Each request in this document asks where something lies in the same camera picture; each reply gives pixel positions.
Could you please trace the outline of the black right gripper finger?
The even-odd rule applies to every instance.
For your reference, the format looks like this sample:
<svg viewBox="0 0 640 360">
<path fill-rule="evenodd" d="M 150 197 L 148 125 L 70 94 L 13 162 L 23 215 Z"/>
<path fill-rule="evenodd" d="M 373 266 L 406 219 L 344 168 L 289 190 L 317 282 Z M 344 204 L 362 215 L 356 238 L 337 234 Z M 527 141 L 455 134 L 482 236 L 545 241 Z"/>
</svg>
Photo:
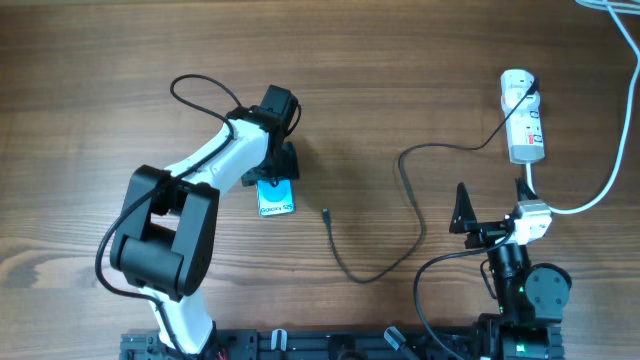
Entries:
<svg viewBox="0 0 640 360">
<path fill-rule="evenodd" d="M 535 192 L 530 188 L 527 184 L 527 181 L 524 178 L 516 178 L 516 194 L 518 201 L 529 201 L 529 200 L 537 200 L 538 196 Z"/>
<path fill-rule="evenodd" d="M 452 214 L 449 232 L 462 234 L 477 230 L 477 218 L 473 210 L 471 200 L 463 182 L 456 188 L 455 206 Z"/>
</svg>

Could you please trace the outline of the blue screen Galaxy smartphone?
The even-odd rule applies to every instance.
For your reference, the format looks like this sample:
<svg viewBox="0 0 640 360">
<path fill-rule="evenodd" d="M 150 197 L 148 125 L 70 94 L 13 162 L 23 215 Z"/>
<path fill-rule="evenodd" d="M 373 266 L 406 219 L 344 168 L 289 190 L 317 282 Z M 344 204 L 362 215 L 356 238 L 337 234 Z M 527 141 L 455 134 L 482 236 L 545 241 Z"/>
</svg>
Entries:
<svg viewBox="0 0 640 360">
<path fill-rule="evenodd" d="M 290 214 L 295 211 L 291 180 L 282 180 L 276 186 L 266 181 L 256 183 L 259 214 L 263 217 Z"/>
</svg>

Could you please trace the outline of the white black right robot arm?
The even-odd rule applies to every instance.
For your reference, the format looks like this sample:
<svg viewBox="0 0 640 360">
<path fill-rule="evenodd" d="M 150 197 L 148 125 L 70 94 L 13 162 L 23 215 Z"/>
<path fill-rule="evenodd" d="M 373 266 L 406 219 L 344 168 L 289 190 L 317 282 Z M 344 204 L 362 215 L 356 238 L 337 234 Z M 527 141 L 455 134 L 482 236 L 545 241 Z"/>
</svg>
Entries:
<svg viewBox="0 0 640 360">
<path fill-rule="evenodd" d="M 487 255 L 497 314 L 482 314 L 472 326 L 469 357 L 494 360 L 557 360 L 566 357 L 560 324 L 572 279 L 564 269 L 533 264 L 527 245 L 549 229 L 552 212 L 516 180 L 518 201 L 502 220 L 480 222 L 466 186 L 459 183 L 449 231 L 465 234 L 465 248 Z"/>
</svg>

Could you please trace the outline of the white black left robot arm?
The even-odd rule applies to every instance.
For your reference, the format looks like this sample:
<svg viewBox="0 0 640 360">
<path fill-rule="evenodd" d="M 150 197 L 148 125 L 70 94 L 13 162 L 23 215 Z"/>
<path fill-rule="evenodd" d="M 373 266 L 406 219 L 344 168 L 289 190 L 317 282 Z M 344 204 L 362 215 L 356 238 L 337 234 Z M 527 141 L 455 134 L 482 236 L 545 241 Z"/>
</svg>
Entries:
<svg viewBox="0 0 640 360">
<path fill-rule="evenodd" d="M 222 359 L 200 286 L 213 255 L 220 199 L 236 182 L 257 191 L 263 216 L 294 212 L 297 154 L 288 141 L 301 115 L 290 90 L 270 86 L 261 103 L 222 116 L 220 131 L 184 160 L 143 165 L 100 255 L 148 301 L 159 329 L 121 347 L 123 359 Z"/>
</svg>

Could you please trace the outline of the white charger plug adapter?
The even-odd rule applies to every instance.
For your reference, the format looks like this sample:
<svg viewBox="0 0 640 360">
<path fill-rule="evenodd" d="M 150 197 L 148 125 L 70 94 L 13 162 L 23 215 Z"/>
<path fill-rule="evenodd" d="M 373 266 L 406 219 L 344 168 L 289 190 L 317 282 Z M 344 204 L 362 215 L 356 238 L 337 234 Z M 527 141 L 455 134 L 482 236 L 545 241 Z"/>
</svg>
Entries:
<svg viewBox="0 0 640 360">
<path fill-rule="evenodd" d="M 539 84 L 535 81 L 529 85 L 524 83 L 507 84 L 502 89 L 501 106 L 505 114 L 512 110 L 537 110 L 540 105 Z"/>
</svg>

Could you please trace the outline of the white power strip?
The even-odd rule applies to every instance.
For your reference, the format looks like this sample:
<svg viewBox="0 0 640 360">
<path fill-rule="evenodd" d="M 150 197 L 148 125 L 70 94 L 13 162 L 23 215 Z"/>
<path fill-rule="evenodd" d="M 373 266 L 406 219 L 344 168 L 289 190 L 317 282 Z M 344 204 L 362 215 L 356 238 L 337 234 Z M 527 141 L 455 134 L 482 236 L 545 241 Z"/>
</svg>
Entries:
<svg viewBox="0 0 640 360">
<path fill-rule="evenodd" d="M 529 72 L 523 69 L 506 70 L 500 77 L 501 91 L 507 84 L 539 81 Z M 506 136 L 509 159 L 514 164 L 535 163 L 545 156 L 544 138 L 540 120 L 540 111 L 516 111 L 512 110 L 506 122 Z"/>
</svg>

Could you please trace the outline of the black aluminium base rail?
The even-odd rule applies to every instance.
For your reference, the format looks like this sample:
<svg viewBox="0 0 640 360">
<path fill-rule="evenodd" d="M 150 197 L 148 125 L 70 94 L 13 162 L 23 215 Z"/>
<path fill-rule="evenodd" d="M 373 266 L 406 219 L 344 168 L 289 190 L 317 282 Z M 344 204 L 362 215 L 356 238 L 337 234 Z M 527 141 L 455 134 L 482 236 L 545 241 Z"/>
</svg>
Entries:
<svg viewBox="0 0 640 360">
<path fill-rule="evenodd" d="M 216 330 L 199 354 L 188 359 L 527 359 L 566 357 L 557 327 L 534 330 L 438 328 L 434 335 L 391 327 L 385 331 Z"/>
</svg>

